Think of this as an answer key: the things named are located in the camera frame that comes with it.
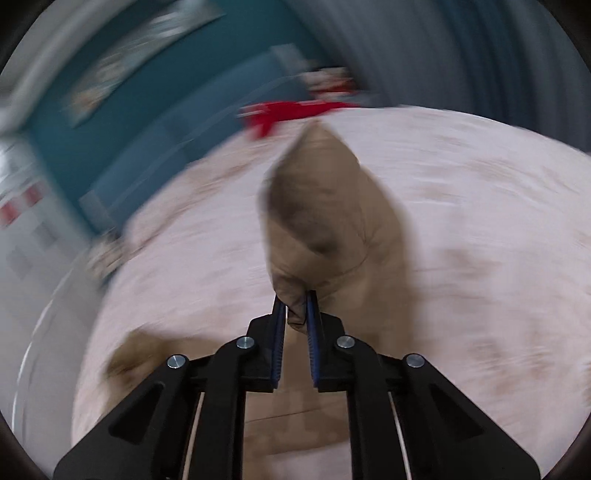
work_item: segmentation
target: teal wall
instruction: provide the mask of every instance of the teal wall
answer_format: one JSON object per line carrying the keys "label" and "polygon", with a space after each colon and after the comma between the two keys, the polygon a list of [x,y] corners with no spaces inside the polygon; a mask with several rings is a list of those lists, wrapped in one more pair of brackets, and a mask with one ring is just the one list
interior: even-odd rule
{"label": "teal wall", "polygon": [[273,45],[294,43],[309,59],[330,63],[282,0],[215,0],[226,15],[156,55],[85,123],[72,128],[64,98],[117,39],[165,7],[138,0],[104,26],[66,65],[30,116],[26,130],[40,160],[78,211],[78,198],[136,135],[169,106],[213,76]]}

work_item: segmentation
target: wall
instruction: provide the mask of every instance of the wall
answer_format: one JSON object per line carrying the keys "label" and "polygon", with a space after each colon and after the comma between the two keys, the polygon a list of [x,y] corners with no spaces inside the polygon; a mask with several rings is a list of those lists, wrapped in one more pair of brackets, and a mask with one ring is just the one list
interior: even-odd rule
{"label": "wall", "polygon": [[0,410],[47,474],[70,448],[74,391],[102,298],[86,271],[88,246],[26,140],[0,138]]}
{"label": "wall", "polygon": [[307,58],[330,63],[282,0],[215,0],[226,15],[182,38],[142,66],[84,124],[71,128],[64,97],[117,39],[165,6],[138,0],[88,42],[57,76],[26,129],[45,167],[80,211],[78,198],[152,120],[216,74],[270,46],[295,43]]}

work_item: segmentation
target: crumpled fabric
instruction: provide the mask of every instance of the crumpled fabric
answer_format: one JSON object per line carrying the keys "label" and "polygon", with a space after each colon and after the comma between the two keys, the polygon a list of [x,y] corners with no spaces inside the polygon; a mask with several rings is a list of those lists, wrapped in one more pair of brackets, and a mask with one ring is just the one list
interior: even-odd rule
{"label": "crumpled fabric", "polygon": [[279,162],[262,195],[273,288],[289,324],[305,330],[304,297],[377,351],[412,345],[412,294],[401,212],[353,152],[312,121]]}

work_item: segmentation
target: red cloth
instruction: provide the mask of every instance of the red cloth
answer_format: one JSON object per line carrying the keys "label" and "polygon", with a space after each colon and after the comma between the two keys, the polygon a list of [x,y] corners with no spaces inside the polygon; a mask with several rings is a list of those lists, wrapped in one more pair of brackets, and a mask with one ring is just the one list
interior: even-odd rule
{"label": "red cloth", "polygon": [[277,122],[308,118],[337,108],[357,108],[359,105],[345,102],[310,100],[307,102],[265,102],[244,107],[246,123],[257,138],[266,137]]}
{"label": "red cloth", "polygon": [[0,225],[6,227],[16,220],[21,212],[18,211],[18,207],[14,200],[7,201],[2,207],[0,207]]}

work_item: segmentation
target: bed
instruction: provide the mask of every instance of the bed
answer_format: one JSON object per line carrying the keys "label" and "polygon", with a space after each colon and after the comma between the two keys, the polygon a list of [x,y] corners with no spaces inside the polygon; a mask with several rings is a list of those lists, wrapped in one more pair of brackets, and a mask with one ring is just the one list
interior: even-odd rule
{"label": "bed", "polygon": [[[407,217],[420,352],[547,473],[591,411],[590,158],[465,113],[347,109],[323,121]],[[305,122],[256,141],[236,133],[131,216],[129,260],[82,365],[73,443],[102,413],[101,371],[127,332],[146,326],[221,345],[269,312],[256,197]],[[335,459],[347,449],[282,455],[278,478],[327,477],[335,464],[328,476],[343,478],[348,466]]]}

